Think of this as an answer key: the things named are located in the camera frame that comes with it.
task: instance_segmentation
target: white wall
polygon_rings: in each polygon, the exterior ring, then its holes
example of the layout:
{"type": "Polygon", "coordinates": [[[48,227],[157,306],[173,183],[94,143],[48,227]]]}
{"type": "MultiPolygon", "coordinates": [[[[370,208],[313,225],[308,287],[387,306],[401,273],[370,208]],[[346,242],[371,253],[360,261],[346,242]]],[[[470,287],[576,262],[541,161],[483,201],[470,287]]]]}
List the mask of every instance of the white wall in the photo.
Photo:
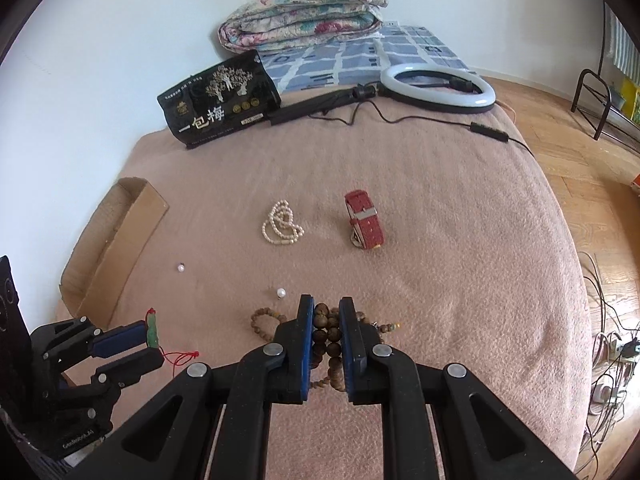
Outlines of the white wall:
{"type": "Polygon", "coordinates": [[[143,134],[156,96],[220,58],[211,37],[245,0],[45,0],[0,66],[0,253],[30,330],[143,134]]]}
{"type": "Polygon", "coordinates": [[[598,63],[602,0],[389,0],[383,13],[429,28],[471,67],[562,94],[598,63]]]}

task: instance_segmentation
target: black snack bag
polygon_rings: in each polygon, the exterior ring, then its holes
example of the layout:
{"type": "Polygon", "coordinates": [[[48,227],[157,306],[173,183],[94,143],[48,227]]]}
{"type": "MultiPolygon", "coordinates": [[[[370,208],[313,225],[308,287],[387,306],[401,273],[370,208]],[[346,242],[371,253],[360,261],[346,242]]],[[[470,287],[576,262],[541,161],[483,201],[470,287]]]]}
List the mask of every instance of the black snack bag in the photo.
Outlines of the black snack bag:
{"type": "Polygon", "coordinates": [[[193,75],[158,96],[175,138],[195,148],[263,121],[280,96],[250,50],[193,75]]]}

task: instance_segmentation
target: red string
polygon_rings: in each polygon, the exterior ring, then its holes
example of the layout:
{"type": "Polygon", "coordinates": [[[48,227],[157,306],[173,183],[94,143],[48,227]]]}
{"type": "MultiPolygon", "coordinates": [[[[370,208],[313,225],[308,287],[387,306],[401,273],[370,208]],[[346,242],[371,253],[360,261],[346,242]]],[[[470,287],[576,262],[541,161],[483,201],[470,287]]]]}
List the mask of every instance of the red string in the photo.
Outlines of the red string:
{"type": "MultiPolygon", "coordinates": [[[[149,314],[155,314],[156,311],[152,308],[150,308],[149,310],[146,311],[146,316],[145,316],[145,324],[146,324],[146,328],[149,328],[147,319],[149,317],[149,314]]],[[[179,366],[184,366],[185,364],[188,364],[192,359],[195,359],[196,357],[199,357],[200,353],[198,351],[195,352],[165,352],[164,350],[162,350],[162,347],[159,346],[160,351],[162,352],[162,357],[165,358],[165,360],[167,362],[169,362],[171,365],[173,365],[173,371],[172,371],[172,377],[175,377],[175,369],[176,367],[179,366]],[[177,355],[178,357],[176,357],[173,361],[171,359],[169,359],[169,355],[177,355]]]]}

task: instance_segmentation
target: blue gripper pad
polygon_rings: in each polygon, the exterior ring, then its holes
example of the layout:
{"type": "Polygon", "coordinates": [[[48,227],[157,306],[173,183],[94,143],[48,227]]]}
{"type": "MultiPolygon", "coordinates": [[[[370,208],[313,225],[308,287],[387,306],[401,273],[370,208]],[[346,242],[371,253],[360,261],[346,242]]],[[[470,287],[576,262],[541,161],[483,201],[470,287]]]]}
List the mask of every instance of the blue gripper pad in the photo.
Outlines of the blue gripper pad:
{"type": "Polygon", "coordinates": [[[356,318],[353,298],[345,296],[338,305],[340,331],[342,332],[342,370],[344,387],[350,402],[353,402],[354,380],[367,368],[367,351],[360,332],[360,323],[356,318]]]}
{"type": "Polygon", "coordinates": [[[311,380],[311,333],[313,331],[314,307],[315,301],[312,296],[305,294],[300,297],[296,322],[298,324],[298,330],[304,330],[302,338],[302,370],[300,370],[302,374],[300,397],[302,400],[306,400],[308,397],[309,383],[311,380]]]}
{"type": "Polygon", "coordinates": [[[119,326],[94,339],[91,356],[107,358],[146,344],[146,324],[143,320],[119,326]]]}
{"type": "Polygon", "coordinates": [[[347,325],[344,317],[345,311],[342,305],[339,307],[340,326],[342,330],[342,371],[344,372],[344,389],[347,392],[347,398],[351,402],[351,396],[353,395],[353,353],[351,352],[351,343],[349,340],[349,331],[345,330],[347,325]]]}

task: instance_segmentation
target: pink blanket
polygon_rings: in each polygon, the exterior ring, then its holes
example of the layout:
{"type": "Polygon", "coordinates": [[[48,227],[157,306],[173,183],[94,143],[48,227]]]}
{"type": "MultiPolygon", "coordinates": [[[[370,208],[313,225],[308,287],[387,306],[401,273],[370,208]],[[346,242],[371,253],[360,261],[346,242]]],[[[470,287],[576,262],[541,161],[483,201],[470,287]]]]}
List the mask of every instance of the pink blanket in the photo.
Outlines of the pink blanket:
{"type": "MultiPolygon", "coordinates": [[[[376,102],[389,118],[417,113],[376,102]]],[[[522,140],[499,107],[437,116],[522,140]]],[[[166,351],[198,350],[215,367],[263,344],[249,327],[256,308],[291,318],[300,294],[329,306],[353,296],[372,320],[402,323],[389,344],[433,367],[464,363],[574,466],[591,377],[586,292],[558,202],[522,147],[459,126],[385,124],[364,106],[352,128],[261,123],[191,151],[167,130],[149,134],[122,174],[147,178],[170,209],[130,276],[115,326],[153,307],[166,351]],[[356,188],[369,192],[385,230],[375,251],[350,242],[343,196],[356,188]],[[260,232],[280,199],[305,230],[293,246],[273,246],[260,232]]],[[[87,370],[72,377],[86,380],[87,370]]],[[[313,377],[324,371],[326,363],[313,377]]],[[[170,378],[166,365],[127,388],[114,421],[170,378]]],[[[311,391],[305,406],[274,405],[267,477],[381,479],[380,409],[351,406],[330,388],[311,391]]]]}

